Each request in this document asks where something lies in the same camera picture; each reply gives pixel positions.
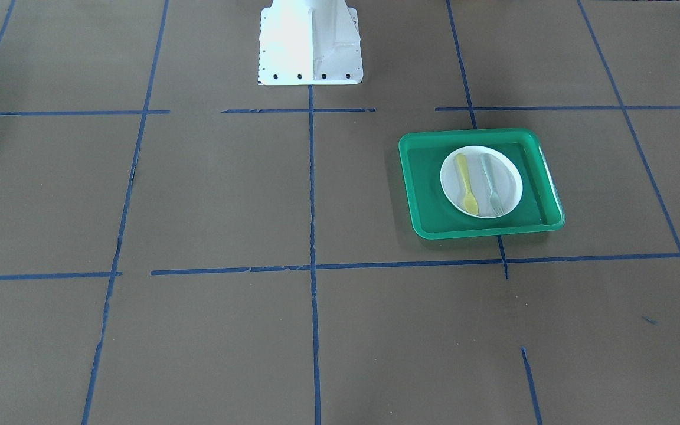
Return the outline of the yellow plastic spoon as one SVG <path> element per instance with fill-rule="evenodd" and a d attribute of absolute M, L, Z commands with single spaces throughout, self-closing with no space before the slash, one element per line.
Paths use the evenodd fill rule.
<path fill-rule="evenodd" d="M 472 190 L 472 183 L 470 183 L 470 172 L 469 172 L 469 163 L 464 156 L 464 154 L 459 153 L 456 154 L 455 156 L 455 162 L 457 169 L 459 171 L 461 183 L 462 183 L 462 188 L 464 190 L 464 196 L 462 198 L 462 207 L 465 210 L 467 214 L 470 214 L 472 216 L 478 216 L 479 215 L 479 204 L 478 200 L 476 199 L 473 190 Z"/>

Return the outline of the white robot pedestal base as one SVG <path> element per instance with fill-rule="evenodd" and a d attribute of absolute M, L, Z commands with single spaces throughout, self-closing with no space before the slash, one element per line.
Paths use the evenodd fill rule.
<path fill-rule="evenodd" d="M 273 1 L 261 10 L 257 83 L 337 86 L 364 80 L 357 10 L 345 1 Z"/>

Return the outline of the pale green plastic fork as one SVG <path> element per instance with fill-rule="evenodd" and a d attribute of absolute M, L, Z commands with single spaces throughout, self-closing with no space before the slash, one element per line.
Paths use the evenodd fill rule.
<path fill-rule="evenodd" d="M 502 206 L 502 200 L 500 199 L 495 184 L 495 177 L 493 174 L 493 164 L 491 161 L 491 157 L 492 156 L 489 154 L 484 154 L 480 157 L 480 161 L 481 166 L 483 167 L 486 183 L 488 183 L 489 204 L 491 205 L 495 216 L 502 216 L 504 214 L 504 210 Z"/>

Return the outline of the white round plate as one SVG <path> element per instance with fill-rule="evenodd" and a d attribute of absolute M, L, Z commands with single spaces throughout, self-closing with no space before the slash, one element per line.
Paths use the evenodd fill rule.
<path fill-rule="evenodd" d="M 464 190 L 455 162 L 455 156 L 459 153 L 464 154 L 469 163 L 470 183 L 472 183 L 472 190 L 479 204 L 478 216 L 467 214 L 463 209 Z M 451 152 L 440 167 L 440 185 L 448 202 L 456 207 L 459 212 L 481 220 L 496 220 L 502 216 L 495 216 L 489 204 L 488 183 L 486 183 L 480 161 L 480 157 L 484 154 L 492 156 L 495 184 L 504 210 L 502 216 L 512 212 L 518 206 L 523 195 L 523 181 L 517 166 L 507 156 L 493 148 L 476 145 L 461 147 Z"/>

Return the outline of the green plastic tray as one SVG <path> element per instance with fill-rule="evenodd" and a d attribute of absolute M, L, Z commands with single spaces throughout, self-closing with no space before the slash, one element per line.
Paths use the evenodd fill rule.
<path fill-rule="evenodd" d="M 496 220 L 459 212 L 440 185 L 446 157 L 466 146 L 493 148 L 512 161 L 523 181 L 518 206 Z M 408 133 L 399 142 L 400 162 L 415 232 L 427 240 L 555 231 L 565 224 L 540 140 L 524 128 Z"/>

